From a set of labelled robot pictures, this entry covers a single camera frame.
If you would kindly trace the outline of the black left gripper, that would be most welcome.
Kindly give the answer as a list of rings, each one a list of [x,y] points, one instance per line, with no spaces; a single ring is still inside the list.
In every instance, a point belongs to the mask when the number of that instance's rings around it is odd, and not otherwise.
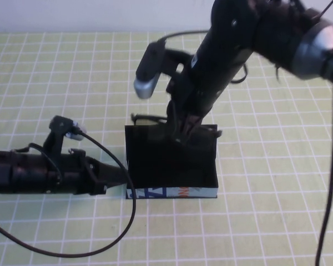
[[[69,155],[75,162],[72,179],[74,195],[104,195],[109,188],[127,183],[126,174],[119,166],[102,163],[80,149],[69,149]]]

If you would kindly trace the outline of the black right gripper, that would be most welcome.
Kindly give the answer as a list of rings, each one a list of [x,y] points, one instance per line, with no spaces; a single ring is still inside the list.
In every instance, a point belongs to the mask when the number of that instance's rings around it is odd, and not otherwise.
[[[169,137],[183,143],[183,135],[190,136],[213,107],[226,88],[226,52],[215,48],[200,48],[194,55],[181,50],[167,50],[165,74],[171,77],[166,91],[171,99],[167,106]]]

